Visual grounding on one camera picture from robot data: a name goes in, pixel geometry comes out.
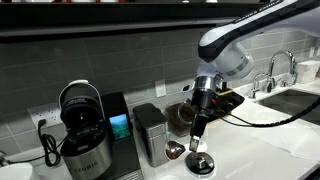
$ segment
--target stainless steel appliance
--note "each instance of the stainless steel appliance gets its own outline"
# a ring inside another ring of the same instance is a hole
[[[77,87],[93,89],[99,101],[87,94],[67,100],[70,89]],[[112,159],[98,90],[86,80],[73,81],[61,91],[59,106],[68,132],[61,155],[72,178],[92,180],[99,177],[109,168]]]
[[[73,179],[143,179],[121,92],[101,96],[78,80],[62,90],[59,104],[68,132],[61,155]]]
[[[160,109],[148,103],[133,109],[140,145],[152,167],[168,162],[164,148],[169,142],[168,123]]]

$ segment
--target chrome faucet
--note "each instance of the chrome faucet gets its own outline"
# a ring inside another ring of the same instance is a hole
[[[289,77],[287,79],[283,79],[281,81],[281,86],[292,86],[296,83],[296,79],[297,79],[297,73],[295,72],[295,67],[296,67],[296,59],[293,56],[293,54],[290,51],[279,51],[277,53],[275,53],[270,61],[270,65],[269,65],[269,72],[268,75],[270,76],[266,82],[266,87],[271,86],[271,89],[274,89],[277,86],[276,81],[274,80],[274,78],[272,77],[272,72],[273,72],[273,66],[274,66],[274,61],[276,60],[276,57],[278,55],[284,54],[288,59],[289,59],[289,63],[290,63],[290,69],[289,69]]]
[[[270,78],[269,74],[266,74],[266,73],[260,73],[253,78],[253,85],[252,85],[253,87],[252,87],[251,93],[249,95],[249,98],[251,98],[251,99],[255,99],[256,92],[260,91],[259,81],[258,81],[258,77],[260,77],[260,76],[267,76],[268,79]]]

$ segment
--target coffee machine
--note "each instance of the coffee machine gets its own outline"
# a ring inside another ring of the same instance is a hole
[[[86,95],[66,99],[70,89],[76,86],[93,89],[99,100]],[[109,168],[112,159],[98,90],[86,80],[73,81],[60,93],[59,106],[61,120],[68,132],[61,155],[72,178],[91,180],[99,177]]]
[[[61,155],[74,180],[143,180],[122,92],[100,95],[87,80],[59,96],[67,138]]]

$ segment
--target electrical outlet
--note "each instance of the electrical outlet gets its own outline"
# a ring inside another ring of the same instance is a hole
[[[315,47],[312,47],[312,48],[310,49],[309,58],[312,58],[312,57],[313,57],[314,51],[315,51]]]
[[[156,86],[156,95],[157,97],[162,97],[167,95],[167,91],[166,91],[166,83],[165,80],[159,80],[155,82],[155,86]]]
[[[317,56],[320,56],[320,46],[318,46]]]
[[[38,121],[41,119],[47,120],[47,123],[43,126],[44,128],[62,123],[60,119],[61,110],[57,103],[28,108],[28,112],[36,127],[38,127]]]

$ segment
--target black coffee maker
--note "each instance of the black coffee maker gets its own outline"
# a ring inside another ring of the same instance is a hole
[[[88,88],[95,92],[98,100],[91,96]],[[109,168],[112,158],[98,90],[87,80],[73,81],[61,91],[59,106],[68,132],[61,155],[72,178],[93,180],[99,177]]]

